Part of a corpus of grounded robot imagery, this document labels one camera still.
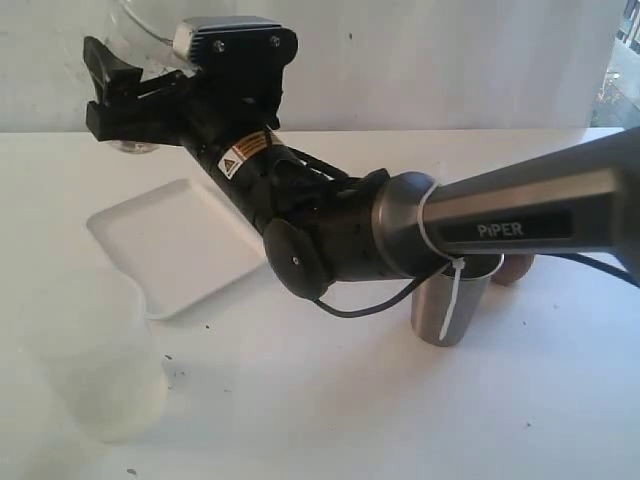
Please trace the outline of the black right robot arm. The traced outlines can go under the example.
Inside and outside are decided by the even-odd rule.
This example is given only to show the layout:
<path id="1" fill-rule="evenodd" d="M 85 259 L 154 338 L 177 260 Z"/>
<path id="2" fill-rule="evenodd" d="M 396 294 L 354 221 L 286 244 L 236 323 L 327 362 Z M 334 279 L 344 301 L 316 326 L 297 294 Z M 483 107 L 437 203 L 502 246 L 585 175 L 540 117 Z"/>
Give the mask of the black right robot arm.
<path id="1" fill-rule="evenodd" d="M 88 36 L 87 128 L 101 142 L 186 149 L 262 237 L 281 283 L 312 302 L 337 282 L 421 282 L 481 254 L 604 251 L 638 276 L 637 129 L 446 185 L 420 172 L 354 177 L 277 135 L 297 50 L 278 25 L 195 34 L 194 74 L 145 79 Z"/>

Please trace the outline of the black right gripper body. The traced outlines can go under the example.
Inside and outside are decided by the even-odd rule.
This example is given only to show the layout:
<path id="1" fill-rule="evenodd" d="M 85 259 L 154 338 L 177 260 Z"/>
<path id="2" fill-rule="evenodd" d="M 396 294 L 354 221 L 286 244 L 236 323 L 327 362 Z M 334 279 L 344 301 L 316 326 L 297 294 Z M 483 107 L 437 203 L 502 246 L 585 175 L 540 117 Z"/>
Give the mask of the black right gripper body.
<path id="1" fill-rule="evenodd" d="M 224 150 L 248 134 L 277 130 L 283 77 L 282 66 L 167 71 L 149 81 L 149 143 Z"/>

